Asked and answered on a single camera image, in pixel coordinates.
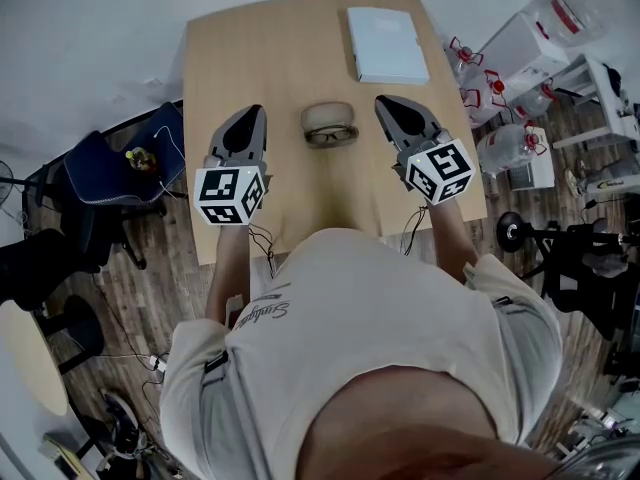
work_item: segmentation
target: person's right arm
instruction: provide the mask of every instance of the person's right arm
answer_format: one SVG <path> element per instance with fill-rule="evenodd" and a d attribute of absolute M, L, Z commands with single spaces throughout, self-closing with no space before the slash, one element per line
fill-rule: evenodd
<path fill-rule="evenodd" d="M 475 266 L 478 262 L 478 252 L 464 227 L 458 203 L 455 199 L 449 199 L 438 205 L 430 205 L 429 215 L 438 266 L 464 284 L 464 266 L 467 263 Z"/>

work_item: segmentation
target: black chair base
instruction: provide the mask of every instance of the black chair base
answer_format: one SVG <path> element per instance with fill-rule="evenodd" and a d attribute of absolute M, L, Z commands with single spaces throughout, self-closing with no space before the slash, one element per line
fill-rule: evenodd
<path fill-rule="evenodd" d="M 58 365 L 60 374 L 64 375 L 87 359 L 98 356 L 104 349 L 104 335 L 100 321 L 93 308 L 78 295 L 72 295 L 64 304 L 64 313 L 51 318 L 38 318 L 38 325 L 45 336 L 51 336 L 63 329 L 82 352 Z"/>

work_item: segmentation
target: beige round tabletop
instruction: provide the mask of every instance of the beige round tabletop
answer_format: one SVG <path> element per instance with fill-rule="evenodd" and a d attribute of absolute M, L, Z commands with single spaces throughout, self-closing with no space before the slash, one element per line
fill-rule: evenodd
<path fill-rule="evenodd" d="M 64 416 L 69 399 L 47 341 L 31 313 L 12 300 L 0 306 L 0 344 L 33 397 L 52 413 Z"/>

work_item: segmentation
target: power strip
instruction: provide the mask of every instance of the power strip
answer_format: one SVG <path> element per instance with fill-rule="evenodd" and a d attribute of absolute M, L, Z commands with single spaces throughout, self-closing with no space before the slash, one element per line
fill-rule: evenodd
<path fill-rule="evenodd" d="M 167 369 L 167 363 L 158 356 L 149 356 L 149 364 L 159 372 L 164 373 Z"/>

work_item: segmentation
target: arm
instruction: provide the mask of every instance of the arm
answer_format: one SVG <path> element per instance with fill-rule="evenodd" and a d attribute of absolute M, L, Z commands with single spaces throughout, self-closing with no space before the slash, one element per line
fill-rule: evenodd
<path fill-rule="evenodd" d="M 223 226 L 217 258 L 205 317 L 224 325 L 227 300 L 236 295 L 242 295 L 244 304 L 250 300 L 249 227 Z"/>
<path fill-rule="evenodd" d="M 460 207 L 454 199 L 429 206 L 429 215 L 436 243 L 438 266 L 461 283 L 465 282 L 464 266 L 475 266 L 478 252 L 467 234 L 460 213 Z"/>

